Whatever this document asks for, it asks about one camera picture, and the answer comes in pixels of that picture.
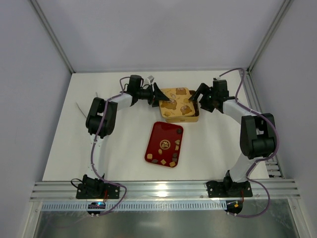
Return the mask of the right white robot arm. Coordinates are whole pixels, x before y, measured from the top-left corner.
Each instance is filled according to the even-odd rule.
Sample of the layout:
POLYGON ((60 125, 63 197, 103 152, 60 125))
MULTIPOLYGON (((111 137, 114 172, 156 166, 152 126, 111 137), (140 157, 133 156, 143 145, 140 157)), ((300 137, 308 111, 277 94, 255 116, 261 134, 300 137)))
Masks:
POLYGON ((279 141, 273 115, 253 111, 236 97, 230 96, 226 80, 214 79, 211 87, 202 83, 189 100, 198 101, 201 109, 210 113, 218 110, 240 124, 241 155, 226 172, 223 181, 211 180, 206 183, 208 196, 252 197, 250 174, 259 162, 277 150, 279 141))

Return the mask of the silver tin lid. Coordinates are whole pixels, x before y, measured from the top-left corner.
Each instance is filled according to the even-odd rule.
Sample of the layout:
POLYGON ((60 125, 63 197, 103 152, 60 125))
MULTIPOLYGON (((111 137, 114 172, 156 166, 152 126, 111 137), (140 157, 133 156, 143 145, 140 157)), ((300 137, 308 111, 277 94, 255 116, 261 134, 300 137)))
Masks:
POLYGON ((194 104, 189 100, 191 94, 188 88, 164 88, 161 91, 169 98, 168 101, 159 101, 163 118, 190 117, 195 114, 194 104))

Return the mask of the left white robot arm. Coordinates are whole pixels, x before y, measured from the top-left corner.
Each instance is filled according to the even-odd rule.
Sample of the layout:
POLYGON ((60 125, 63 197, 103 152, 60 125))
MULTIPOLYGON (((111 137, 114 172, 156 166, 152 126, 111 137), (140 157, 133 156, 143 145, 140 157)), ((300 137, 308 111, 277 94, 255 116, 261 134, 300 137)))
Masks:
POLYGON ((147 78, 148 84, 139 75, 130 75, 119 80, 121 91, 108 99, 95 97, 86 117, 85 126, 92 136, 92 149, 88 171, 77 186, 77 199, 118 199, 120 189, 124 186, 105 180, 102 173, 102 163, 105 156, 102 146, 106 144, 114 131, 116 115, 121 109, 133 106, 139 100, 146 100, 152 107, 157 107, 159 101, 169 98, 153 82, 152 76, 147 78))

